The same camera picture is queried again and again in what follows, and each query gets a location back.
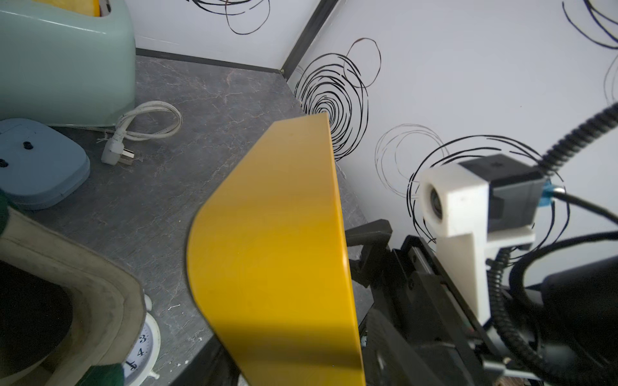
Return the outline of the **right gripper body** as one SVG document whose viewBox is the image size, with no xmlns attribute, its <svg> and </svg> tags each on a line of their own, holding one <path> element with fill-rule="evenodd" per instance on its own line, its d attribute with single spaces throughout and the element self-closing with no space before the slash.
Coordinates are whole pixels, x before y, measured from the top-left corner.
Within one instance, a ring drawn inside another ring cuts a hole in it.
<svg viewBox="0 0 618 386">
<path fill-rule="evenodd" d="M 489 270 L 489 321 L 479 323 L 426 242 L 388 246 L 377 220 L 346 232 L 361 248 L 352 279 L 443 385 L 614 385 L 617 260 L 555 273 L 528 288 L 502 286 Z"/>
</svg>

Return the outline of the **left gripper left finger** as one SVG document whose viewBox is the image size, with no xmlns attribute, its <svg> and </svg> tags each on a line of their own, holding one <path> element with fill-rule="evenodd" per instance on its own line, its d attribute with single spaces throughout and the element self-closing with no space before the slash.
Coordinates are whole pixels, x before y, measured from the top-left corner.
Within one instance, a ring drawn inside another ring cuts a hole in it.
<svg viewBox="0 0 618 386">
<path fill-rule="evenodd" d="M 171 386 L 236 386 L 240 375 L 240 368 L 214 335 Z"/>
</svg>

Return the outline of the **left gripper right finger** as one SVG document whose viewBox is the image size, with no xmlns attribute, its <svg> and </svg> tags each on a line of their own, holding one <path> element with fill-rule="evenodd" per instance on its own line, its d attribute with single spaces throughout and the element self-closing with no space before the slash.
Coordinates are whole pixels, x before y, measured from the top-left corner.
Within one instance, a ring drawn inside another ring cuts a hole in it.
<svg viewBox="0 0 618 386">
<path fill-rule="evenodd" d="M 365 316 L 362 347 L 368 385 L 443 385 L 424 360 L 378 310 Z"/>
</svg>

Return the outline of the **yellow rectangular clock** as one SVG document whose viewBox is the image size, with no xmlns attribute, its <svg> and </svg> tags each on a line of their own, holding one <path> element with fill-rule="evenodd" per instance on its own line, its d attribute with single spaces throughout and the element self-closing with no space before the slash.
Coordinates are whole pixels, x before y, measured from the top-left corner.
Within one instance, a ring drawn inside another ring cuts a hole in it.
<svg viewBox="0 0 618 386">
<path fill-rule="evenodd" d="M 196 214 L 186 259 L 249 384 L 365 384 L 326 114 L 270 126 Z"/>
</svg>

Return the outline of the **cream canvas tote bag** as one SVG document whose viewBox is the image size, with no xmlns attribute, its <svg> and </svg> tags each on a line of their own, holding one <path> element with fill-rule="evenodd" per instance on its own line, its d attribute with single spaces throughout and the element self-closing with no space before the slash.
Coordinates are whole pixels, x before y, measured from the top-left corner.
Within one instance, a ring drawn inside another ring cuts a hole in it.
<svg viewBox="0 0 618 386">
<path fill-rule="evenodd" d="M 139 281 L 1 198 L 1 382 L 122 385 L 146 318 Z"/>
</svg>

